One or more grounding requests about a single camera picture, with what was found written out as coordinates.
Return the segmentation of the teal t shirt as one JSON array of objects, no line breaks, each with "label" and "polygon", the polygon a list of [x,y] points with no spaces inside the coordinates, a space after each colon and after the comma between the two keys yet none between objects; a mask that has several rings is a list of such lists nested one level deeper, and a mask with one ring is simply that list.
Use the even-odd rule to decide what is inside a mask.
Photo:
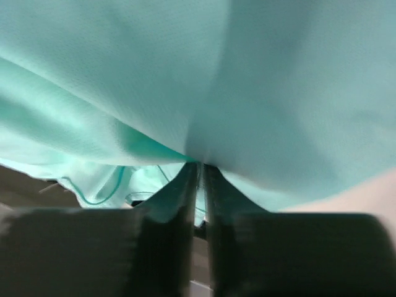
[{"label": "teal t shirt", "polygon": [[2,165],[115,208],[190,160],[269,210],[394,169],[395,2],[1,2]]}]

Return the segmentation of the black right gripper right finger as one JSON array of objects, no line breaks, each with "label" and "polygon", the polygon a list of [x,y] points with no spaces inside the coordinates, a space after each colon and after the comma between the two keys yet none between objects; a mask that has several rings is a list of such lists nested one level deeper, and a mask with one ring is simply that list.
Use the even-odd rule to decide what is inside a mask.
[{"label": "black right gripper right finger", "polygon": [[214,296],[394,296],[395,251],[365,213],[273,213],[204,166]]}]

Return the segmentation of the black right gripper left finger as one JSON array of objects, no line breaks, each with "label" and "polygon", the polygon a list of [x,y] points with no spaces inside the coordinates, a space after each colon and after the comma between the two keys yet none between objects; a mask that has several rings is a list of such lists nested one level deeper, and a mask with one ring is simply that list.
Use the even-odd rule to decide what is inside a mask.
[{"label": "black right gripper left finger", "polygon": [[2,296],[188,296],[198,166],[131,209],[1,215]]}]

